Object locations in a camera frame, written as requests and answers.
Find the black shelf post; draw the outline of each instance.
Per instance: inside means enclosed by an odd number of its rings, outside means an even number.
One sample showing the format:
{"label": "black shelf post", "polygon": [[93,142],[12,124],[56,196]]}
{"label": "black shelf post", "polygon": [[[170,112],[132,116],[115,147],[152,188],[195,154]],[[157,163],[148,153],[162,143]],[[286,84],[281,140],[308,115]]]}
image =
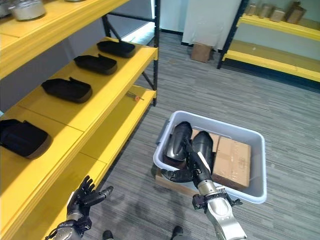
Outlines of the black shelf post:
{"label": "black shelf post", "polygon": [[[154,0],[154,18],[147,18],[142,16],[135,16],[135,15],[129,15],[129,14],[122,14],[117,12],[109,12],[108,15],[128,18],[128,19],[136,19],[136,20],[142,20],[146,22],[152,22],[154,23],[154,37],[153,40],[153,46],[155,48],[158,48],[157,52],[157,60],[153,61],[153,83],[148,78],[147,74],[145,72],[142,72],[142,75],[144,76],[145,80],[149,83],[151,88],[153,90],[158,89],[158,65],[159,65],[159,39],[160,39],[160,2],[161,0]],[[116,37],[120,39],[120,36],[116,33],[116,31],[113,29],[113,27],[110,25],[108,21],[108,15],[102,16],[102,23],[104,27],[104,32],[107,37],[111,37],[111,31],[116,35]],[[153,99],[153,106],[156,106],[157,104],[157,96]]]}
{"label": "black shelf post", "polygon": [[231,45],[231,42],[236,34],[236,31],[237,31],[237,23],[239,21],[239,18],[242,16],[242,14],[244,14],[245,10],[246,10],[246,7],[247,7],[247,4],[248,4],[249,0],[241,0],[240,2],[240,5],[239,5],[239,8],[238,8],[238,11],[236,12],[236,15],[234,17],[234,20],[233,20],[233,23],[231,25],[231,28],[230,28],[230,31],[229,31],[229,34],[225,40],[225,43],[224,43],[224,46],[223,46],[223,49],[220,53],[220,59],[219,59],[219,63],[218,63],[218,66],[216,67],[217,69],[220,69],[221,68],[221,65],[222,65],[222,59],[224,58],[224,55],[227,53],[230,45]]}

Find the gray plastic bin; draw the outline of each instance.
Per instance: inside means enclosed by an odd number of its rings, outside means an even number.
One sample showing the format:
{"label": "gray plastic bin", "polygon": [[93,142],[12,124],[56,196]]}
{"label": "gray plastic bin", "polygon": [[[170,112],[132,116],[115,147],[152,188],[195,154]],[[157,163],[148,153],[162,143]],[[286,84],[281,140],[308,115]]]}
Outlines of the gray plastic bin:
{"label": "gray plastic bin", "polygon": [[[254,204],[262,204],[266,201],[267,177],[265,139],[260,133],[240,126],[235,126],[186,111],[174,112],[166,126],[163,128],[164,131],[162,131],[162,135],[159,137],[157,148],[153,155],[153,161],[158,168],[169,171],[177,170],[177,168],[163,162],[163,151],[174,127],[183,121],[189,122],[194,129],[205,130],[250,145],[251,166],[249,187],[242,191],[229,187],[226,187],[225,189],[233,199],[240,198]],[[178,184],[185,185],[191,189],[196,189],[192,182]]]}

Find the black foot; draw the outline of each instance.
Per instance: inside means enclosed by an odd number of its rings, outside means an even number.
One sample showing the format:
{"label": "black foot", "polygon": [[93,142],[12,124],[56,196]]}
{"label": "black foot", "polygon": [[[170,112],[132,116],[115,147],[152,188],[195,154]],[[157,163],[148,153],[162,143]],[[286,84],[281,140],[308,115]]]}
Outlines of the black foot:
{"label": "black foot", "polygon": [[105,230],[102,235],[102,240],[114,240],[114,236],[110,230]]}
{"label": "black foot", "polygon": [[182,227],[180,226],[175,226],[173,231],[172,231],[172,237],[170,240],[173,240],[175,236],[182,236],[182,234],[184,233],[184,230]]}

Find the robotic arm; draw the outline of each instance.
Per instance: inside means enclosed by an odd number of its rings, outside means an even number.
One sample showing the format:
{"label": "robotic arm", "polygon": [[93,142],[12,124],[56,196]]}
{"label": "robotic arm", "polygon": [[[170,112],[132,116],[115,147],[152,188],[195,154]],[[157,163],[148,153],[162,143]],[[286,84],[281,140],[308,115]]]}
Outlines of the robotic arm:
{"label": "robotic arm", "polygon": [[67,204],[66,221],[60,223],[45,240],[80,240],[84,232],[91,228],[89,218],[90,207],[96,205],[111,195],[114,187],[109,186],[102,191],[95,191],[95,185],[89,176],[86,176],[81,185],[75,190]]}
{"label": "robotic arm", "polygon": [[225,188],[216,188],[211,177],[210,168],[201,152],[195,152],[189,140],[185,140],[185,150],[189,153],[188,170],[166,171],[161,173],[175,182],[192,179],[200,194],[193,196],[194,209],[204,209],[212,223],[218,240],[244,240],[247,235],[235,219],[232,207],[241,205],[240,199],[233,201]]}

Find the jar on shelf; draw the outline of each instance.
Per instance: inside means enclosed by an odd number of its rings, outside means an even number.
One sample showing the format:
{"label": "jar on shelf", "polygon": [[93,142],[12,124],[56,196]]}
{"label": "jar on shelf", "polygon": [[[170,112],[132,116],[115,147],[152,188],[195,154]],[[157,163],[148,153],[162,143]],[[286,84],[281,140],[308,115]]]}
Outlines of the jar on shelf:
{"label": "jar on shelf", "polygon": [[11,0],[9,10],[18,21],[36,19],[46,14],[41,0]]}

